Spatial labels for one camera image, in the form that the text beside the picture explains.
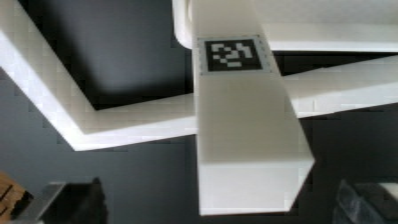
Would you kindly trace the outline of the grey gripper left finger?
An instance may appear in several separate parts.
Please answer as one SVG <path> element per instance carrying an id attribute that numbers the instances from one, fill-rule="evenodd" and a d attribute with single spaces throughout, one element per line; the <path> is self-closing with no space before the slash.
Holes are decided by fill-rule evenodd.
<path id="1" fill-rule="evenodd" d="M 10 224 L 108 224 L 99 178 L 90 182 L 51 182 Z"/>

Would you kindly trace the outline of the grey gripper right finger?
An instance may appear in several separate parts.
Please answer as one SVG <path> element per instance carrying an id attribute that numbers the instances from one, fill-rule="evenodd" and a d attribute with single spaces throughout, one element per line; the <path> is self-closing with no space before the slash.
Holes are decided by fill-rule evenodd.
<path id="1" fill-rule="evenodd" d="M 333 224 L 398 224 L 398 183 L 339 183 Z"/>

